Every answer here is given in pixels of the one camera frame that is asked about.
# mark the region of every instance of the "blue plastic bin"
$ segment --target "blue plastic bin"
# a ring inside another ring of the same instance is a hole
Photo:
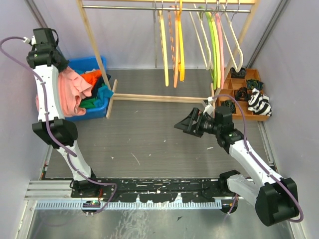
[[[102,60],[104,69],[106,69],[105,57],[101,56],[101,60]],[[71,67],[73,70],[80,70],[85,72],[85,71],[90,71],[92,69],[99,69],[95,56],[75,58],[75,59],[70,59],[69,61],[70,61],[69,67]],[[79,121],[79,120],[89,120],[89,119],[105,117],[108,103],[109,103],[109,98],[104,98],[104,104],[102,107],[87,109],[85,115],[83,116],[66,117],[66,119],[69,121]]]

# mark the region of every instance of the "gray carpet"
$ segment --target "gray carpet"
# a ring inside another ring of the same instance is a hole
[[[117,93],[208,97],[209,73],[187,70],[177,89],[165,87],[163,70],[114,70]],[[98,177],[212,177],[241,165],[217,144],[213,135],[202,138],[174,129],[200,104],[114,101],[111,118],[77,122],[79,147]],[[242,121],[235,125],[243,130]],[[248,140],[267,161],[258,123],[248,123]],[[72,177],[66,162],[55,150],[46,177]]]

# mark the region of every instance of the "pink hanger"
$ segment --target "pink hanger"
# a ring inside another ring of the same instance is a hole
[[[221,89],[224,89],[224,81],[225,81],[225,69],[224,69],[224,46],[223,46],[223,34],[221,30],[221,22],[219,14],[216,13],[217,20],[217,30],[218,30],[218,39],[219,39],[219,49],[220,49],[220,68],[221,68]]]

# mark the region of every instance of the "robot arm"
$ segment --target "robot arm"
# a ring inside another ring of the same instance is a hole
[[[60,106],[58,75],[68,66],[68,61],[56,49],[58,42],[55,41],[53,32],[54,30],[50,28],[34,29],[32,50],[27,57],[29,66],[42,78],[42,81],[40,81],[35,77],[39,99],[39,115],[38,122],[32,124],[32,130],[64,157],[73,174],[72,188],[79,192],[85,192],[87,195],[94,195],[98,193],[99,187],[88,182],[71,167],[67,159],[67,152],[52,140],[47,131],[45,102],[47,103],[48,120],[53,136],[77,155],[69,155],[74,167],[85,177],[95,180],[96,177],[91,167],[85,162],[78,147],[76,125],[64,119]],[[44,95],[42,84],[45,85],[46,95]]]
[[[174,127],[197,137],[202,137],[205,132],[216,136],[219,146],[235,158],[253,180],[247,180],[236,170],[222,173],[218,180],[220,190],[242,196],[255,207],[259,219],[265,225],[271,226],[298,216],[298,208],[274,178],[298,200],[295,182],[291,178],[284,179],[271,169],[253,150],[249,142],[247,142],[249,148],[246,148],[244,135],[234,128],[232,113],[228,107],[217,107],[215,118],[198,108],[193,108],[188,117]],[[254,154],[258,163],[249,152]],[[265,167],[269,174],[262,170],[259,164]]]

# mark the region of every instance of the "white wall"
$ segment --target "white wall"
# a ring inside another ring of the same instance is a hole
[[[0,12],[0,39],[30,37],[32,29],[38,27],[23,1],[6,1]],[[12,40],[3,47],[26,62],[28,45]],[[39,176],[47,146],[31,129],[31,124],[37,122],[36,86],[32,75],[0,53],[0,80],[0,238],[11,239],[21,219],[29,180]]]
[[[273,116],[266,122],[275,161],[298,186],[308,238],[318,238],[319,1],[291,1],[258,57]]]
[[[84,1],[90,5],[126,5],[126,6],[152,6],[151,3],[114,3],[103,1]],[[247,63],[261,38],[276,6],[280,0],[262,0],[254,22],[247,34],[246,40],[242,45],[244,60]],[[88,36],[84,29],[75,0],[35,0],[49,27],[55,28],[61,38],[60,48],[66,58],[84,57],[93,55]],[[230,9],[237,9],[237,6],[228,6]],[[249,9],[249,6],[242,5],[240,9]],[[154,68],[155,66],[155,47],[154,47],[154,27],[152,11],[136,10],[106,10],[106,9],[87,9],[89,21],[95,34],[98,48],[102,55],[108,60],[108,68]],[[170,41],[167,23],[167,12],[164,13],[166,19],[166,35],[170,56]],[[247,14],[237,14],[234,17],[233,26],[239,35]],[[227,32],[225,17],[224,26]],[[185,46],[185,63],[187,68],[203,68],[203,60],[193,25],[189,13],[182,14],[182,26]],[[162,67],[162,56],[160,39],[157,40],[159,67]]]

